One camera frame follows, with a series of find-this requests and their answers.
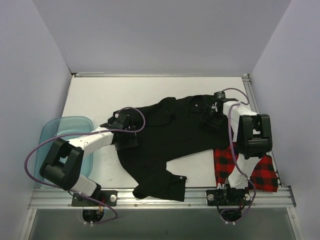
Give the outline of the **black long sleeve shirt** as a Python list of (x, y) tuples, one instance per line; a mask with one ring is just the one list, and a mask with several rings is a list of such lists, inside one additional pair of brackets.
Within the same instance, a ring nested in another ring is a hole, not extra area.
[(184, 201), (187, 178), (168, 171), (167, 162), (229, 147), (226, 130), (200, 128), (203, 97), (166, 97), (154, 105), (123, 110), (140, 130), (137, 147), (116, 150), (120, 164), (138, 183), (132, 192), (137, 199)]

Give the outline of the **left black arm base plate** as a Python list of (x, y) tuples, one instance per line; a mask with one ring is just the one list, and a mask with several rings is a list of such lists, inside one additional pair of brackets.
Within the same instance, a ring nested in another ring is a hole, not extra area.
[[(117, 205), (118, 192), (116, 190), (101, 190), (98, 193), (94, 193), (91, 198), (100, 201), (102, 203), (107, 204), (110, 207), (114, 207)], [(73, 193), (72, 207), (99, 207), (102, 206), (100, 203), (89, 200), (80, 196), (77, 193)]]

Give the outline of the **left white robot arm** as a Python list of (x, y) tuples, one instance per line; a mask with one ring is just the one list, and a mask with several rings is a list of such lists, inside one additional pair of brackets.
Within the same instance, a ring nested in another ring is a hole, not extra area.
[(104, 123), (92, 132), (76, 138), (53, 141), (39, 174), (66, 191), (83, 195), (90, 206), (101, 201), (101, 186), (81, 174), (83, 159), (102, 147), (115, 145), (121, 148), (138, 145), (134, 120), (128, 114), (118, 113), (112, 123)]

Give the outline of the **red black plaid shirt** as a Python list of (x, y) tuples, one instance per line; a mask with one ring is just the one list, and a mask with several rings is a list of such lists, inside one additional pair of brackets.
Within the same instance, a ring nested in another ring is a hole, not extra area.
[[(223, 188), (228, 176), (235, 168), (231, 148), (217, 148), (213, 150), (214, 175), (216, 187)], [(264, 192), (278, 191), (278, 176), (274, 169), (272, 157), (265, 155), (254, 168), (250, 180), (255, 188)]]

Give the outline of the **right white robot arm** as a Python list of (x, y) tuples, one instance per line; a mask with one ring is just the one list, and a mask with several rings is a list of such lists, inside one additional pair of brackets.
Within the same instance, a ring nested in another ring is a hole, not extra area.
[(222, 191), (222, 200), (232, 205), (240, 198), (238, 190), (248, 187), (259, 161), (272, 150), (270, 116), (249, 108), (247, 102), (227, 98), (225, 91), (215, 92), (205, 102), (200, 125), (215, 131), (226, 130), (234, 168), (227, 177), (230, 186)]

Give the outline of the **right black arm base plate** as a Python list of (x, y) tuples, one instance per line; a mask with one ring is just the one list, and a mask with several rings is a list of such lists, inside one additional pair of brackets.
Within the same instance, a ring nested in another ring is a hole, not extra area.
[(224, 188), (206, 190), (208, 206), (248, 206), (251, 196), (247, 187), (236, 189), (227, 184)]

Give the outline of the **right aluminium table rail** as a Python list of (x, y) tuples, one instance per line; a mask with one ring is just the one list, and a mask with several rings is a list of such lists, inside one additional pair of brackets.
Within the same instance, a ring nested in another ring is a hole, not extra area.
[(255, 116), (249, 116), (247, 113), (240, 117), (240, 137), (244, 143), (240, 144), (241, 152), (244, 158), (272, 156), (272, 133), (270, 117), (267, 114), (261, 114), (257, 109), (255, 96), (251, 87), (250, 79), (242, 79), (247, 93), (248, 103)]

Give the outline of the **back aluminium table rail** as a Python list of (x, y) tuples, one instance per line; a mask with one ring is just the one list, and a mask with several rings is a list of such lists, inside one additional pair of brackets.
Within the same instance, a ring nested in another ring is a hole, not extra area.
[(74, 77), (78, 78), (135, 78), (135, 77), (141, 77), (141, 78), (157, 78), (157, 77), (186, 77), (186, 78), (193, 78), (193, 77), (217, 77), (217, 78), (243, 78), (243, 79), (249, 79), (250, 74), (243, 74), (243, 75), (213, 75), (213, 74), (156, 74), (156, 73), (142, 73), (142, 74), (135, 74), (135, 73), (117, 73), (117, 74), (111, 74), (111, 73), (104, 73), (104, 72), (78, 72), (78, 73), (72, 73)]

